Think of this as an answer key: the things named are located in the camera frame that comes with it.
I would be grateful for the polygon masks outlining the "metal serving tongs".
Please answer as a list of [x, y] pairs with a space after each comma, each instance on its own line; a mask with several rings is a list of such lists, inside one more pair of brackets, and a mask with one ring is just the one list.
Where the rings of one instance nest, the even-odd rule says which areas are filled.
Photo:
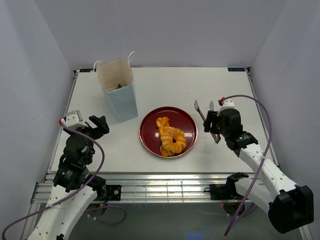
[[[202, 111], [201, 111], [201, 109], [200, 109], [200, 107], [199, 107], [199, 104], [198, 104], [198, 101], [197, 101], [197, 100], [194, 101], [194, 108], [195, 108], [195, 110], [199, 113], [200, 117], [202, 118], [202, 120], [203, 120], [203, 122], [204, 122], [204, 121], [206, 120], [206, 118], [205, 118], [204, 114], [202, 113]], [[210, 109], [211, 111], [214, 110], [214, 102], [213, 102], [213, 101], [210, 102], [210, 104], [209, 104], [209, 109]], [[212, 133], [212, 132], [211, 132], [210, 134], [211, 134], [214, 142], [215, 142], [216, 144], [218, 144], [218, 143], [220, 142], [220, 140], [221, 140], [220, 135], [219, 135], [219, 134], [214, 134], [214, 133]]]

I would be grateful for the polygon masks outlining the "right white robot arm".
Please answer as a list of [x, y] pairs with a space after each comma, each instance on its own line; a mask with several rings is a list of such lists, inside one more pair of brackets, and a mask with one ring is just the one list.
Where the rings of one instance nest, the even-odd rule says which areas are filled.
[[243, 160], [263, 182], [266, 190], [254, 186], [247, 198], [263, 209], [281, 234], [314, 221], [314, 194], [288, 178], [272, 160], [263, 156], [258, 140], [243, 130], [240, 112], [234, 108], [208, 111], [204, 131], [222, 135], [227, 147]]

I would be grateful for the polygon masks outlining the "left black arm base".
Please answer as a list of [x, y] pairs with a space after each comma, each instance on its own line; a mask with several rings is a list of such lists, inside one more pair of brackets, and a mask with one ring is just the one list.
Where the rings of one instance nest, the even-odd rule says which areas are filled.
[[120, 201], [122, 194], [121, 185], [103, 185], [97, 191], [96, 201]]

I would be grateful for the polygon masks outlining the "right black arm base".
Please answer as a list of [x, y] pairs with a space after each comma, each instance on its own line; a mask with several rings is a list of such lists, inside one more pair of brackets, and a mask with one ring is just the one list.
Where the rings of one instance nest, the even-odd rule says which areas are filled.
[[204, 189], [211, 200], [241, 200], [244, 196], [236, 192], [236, 188], [227, 184], [210, 184]]

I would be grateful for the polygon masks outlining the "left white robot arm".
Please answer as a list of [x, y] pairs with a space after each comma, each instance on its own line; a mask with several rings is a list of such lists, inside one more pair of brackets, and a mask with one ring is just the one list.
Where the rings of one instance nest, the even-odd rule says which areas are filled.
[[97, 140], [110, 132], [104, 116], [92, 115], [82, 120], [79, 111], [72, 111], [59, 123], [69, 134], [51, 193], [40, 220], [30, 234], [30, 240], [67, 240], [90, 203], [106, 195], [106, 181], [90, 174], [87, 168], [93, 162]]

